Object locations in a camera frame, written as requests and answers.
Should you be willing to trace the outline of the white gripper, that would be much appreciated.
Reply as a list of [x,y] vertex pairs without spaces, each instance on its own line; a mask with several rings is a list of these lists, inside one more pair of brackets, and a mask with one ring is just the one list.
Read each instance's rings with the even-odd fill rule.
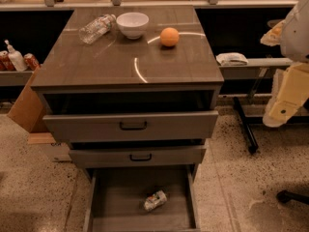
[[[284,20],[279,21],[260,39],[268,46],[280,45]],[[277,69],[272,79],[271,98],[265,108],[263,124],[278,128],[286,124],[309,99],[309,64],[293,63],[287,69]]]

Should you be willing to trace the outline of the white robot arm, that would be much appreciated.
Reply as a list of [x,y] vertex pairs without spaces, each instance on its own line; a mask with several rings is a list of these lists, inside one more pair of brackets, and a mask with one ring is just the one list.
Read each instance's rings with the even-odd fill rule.
[[309,0],[299,0],[286,18],[262,36],[265,45],[279,45],[293,61],[273,78],[263,123],[271,128],[288,122],[309,99]]

